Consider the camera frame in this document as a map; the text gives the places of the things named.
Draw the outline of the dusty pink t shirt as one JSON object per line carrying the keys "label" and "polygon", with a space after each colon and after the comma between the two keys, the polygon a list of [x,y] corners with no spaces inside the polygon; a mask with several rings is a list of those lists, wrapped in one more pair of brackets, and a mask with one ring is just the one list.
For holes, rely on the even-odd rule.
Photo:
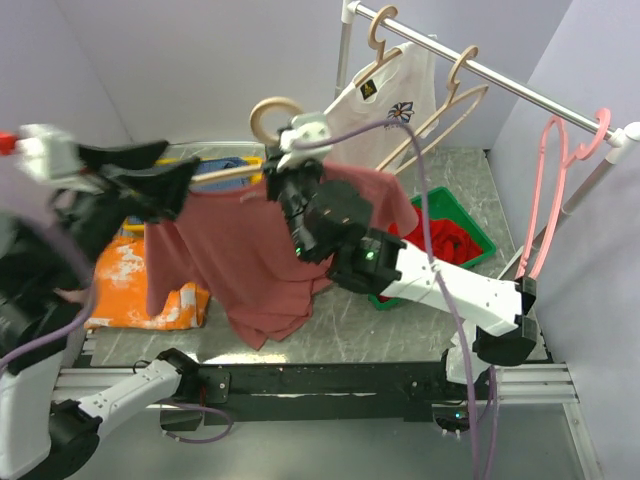
{"label": "dusty pink t shirt", "polygon": [[156,316],[168,295],[194,283],[217,300],[251,348],[281,341],[312,315],[312,297],[330,285],[329,264],[304,263],[281,207],[265,182],[191,192],[174,221],[145,226],[146,310]]}

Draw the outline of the green plastic tray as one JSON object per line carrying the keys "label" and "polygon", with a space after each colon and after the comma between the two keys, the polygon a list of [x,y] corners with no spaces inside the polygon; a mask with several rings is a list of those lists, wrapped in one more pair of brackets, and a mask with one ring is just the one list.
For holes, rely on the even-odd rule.
{"label": "green plastic tray", "polygon": [[[455,222],[457,225],[466,230],[477,242],[484,253],[465,264],[458,265],[464,269],[470,269],[471,267],[482,263],[496,253],[497,247],[494,242],[488,237],[487,234],[481,229],[481,227],[475,222],[469,213],[458,202],[455,196],[446,187],[437,187],[428,192],[427,195],[428,207],[429,207],[429,221],[437,219],[449,219]],[[408,235],[402,238],[421,250],[425,249],[425,239],[423,235],[422,227],[422,201],[420,195],[416,195],[411,199],[411,204],[418,216],[419,224]],[[391,298],[384,296],[369,295],[368,300],[378,311],[386,311],[397,305],[401,299]]]}

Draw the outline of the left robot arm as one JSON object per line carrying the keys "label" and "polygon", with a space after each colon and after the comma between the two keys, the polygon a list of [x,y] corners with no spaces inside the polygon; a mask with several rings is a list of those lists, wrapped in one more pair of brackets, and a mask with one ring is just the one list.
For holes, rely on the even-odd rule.
{"label": "left robot arm", "polygon": [[1,475],[64,479],[83,467],[101,440],[155,403],[199,393],[198,364],[169,349],[142,370],[79,400],[53,391],[67,339],[97,300],[96,261],[124,220],[175,219],[200,160],[161,164],[166,141],[101,149],[67,139],[21,139],[23,171],[56,195],[70,193],[38,221],[14,182],[1,212]]}

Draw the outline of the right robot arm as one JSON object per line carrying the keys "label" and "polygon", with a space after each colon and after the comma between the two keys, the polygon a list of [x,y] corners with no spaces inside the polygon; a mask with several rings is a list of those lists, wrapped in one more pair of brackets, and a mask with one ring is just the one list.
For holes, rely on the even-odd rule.
{"label": "right robot arm", "polygon": [[266,149],[267,198],[279,203],[299,260],[331,262],[330,280],[354,293],[396,297],[439,310],[454,309],[472,323],[468,345],[485,363],[523,364],[537,343],[528,317],[533,281],[501,281],[431,259],[417,246],[372,227],[373,205],[346,180],[329,180],[307,159],[279,169],[284,154]]}

